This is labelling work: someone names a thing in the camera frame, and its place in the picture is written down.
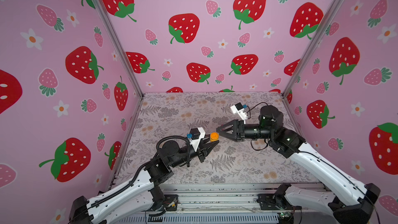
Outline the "orange paint jar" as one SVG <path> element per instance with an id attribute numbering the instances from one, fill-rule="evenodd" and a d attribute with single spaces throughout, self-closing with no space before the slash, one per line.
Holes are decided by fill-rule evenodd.
<path id="1" fill-rule="evenodd" d="M 209 138 L 210 138 L 210 141 L 211 141 L 211 142 L 218 141 L 218 140 L 219 140 L 219 134 L 218 134 L 217 132 L 213 132 L 213 133 L 209 136 Z"/>

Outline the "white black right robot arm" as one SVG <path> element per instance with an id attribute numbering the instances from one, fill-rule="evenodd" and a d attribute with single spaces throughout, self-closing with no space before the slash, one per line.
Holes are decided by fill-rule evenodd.
<path id="1" fill-rule="evenodd" d="M 241 104 L 231 107 L 240 119 L 219 126 L 216 131 L 221 137 L 234 142 L 264 140 L 274 151 L 311 172 L 329 189 L 318 192 L 283 183 L 266 203 L 280 210 L 313 209 L 334 217 L 340 224 L 368 223 L 371 215 L 377 212 L 375 203 L 380 189 L 376 185 L 364 184 L 349 176 L 320 155 L 302 136 L 285 128 L 284 115 L 276 107 L 262 107 L 258 124 L 247 124 L 244 109 Z"/>

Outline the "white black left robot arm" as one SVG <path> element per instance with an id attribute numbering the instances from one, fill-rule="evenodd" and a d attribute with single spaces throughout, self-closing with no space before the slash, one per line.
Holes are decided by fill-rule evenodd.
<path id="1" fill-rule="evenodd" d="M 160 185 L 173 176 L 172 168 L 189 167 L 193 158 L 204 162 L 218 144 L 209 135 L 199 139 L 197 149 L 185 136 L 161 139 L 154 157 L 142 164 L 132 178 L 96 197 L 81 196 L 74 200 L 69 223 L 115 224 L 139 212 L 164 211 L 165 195 Z"/>

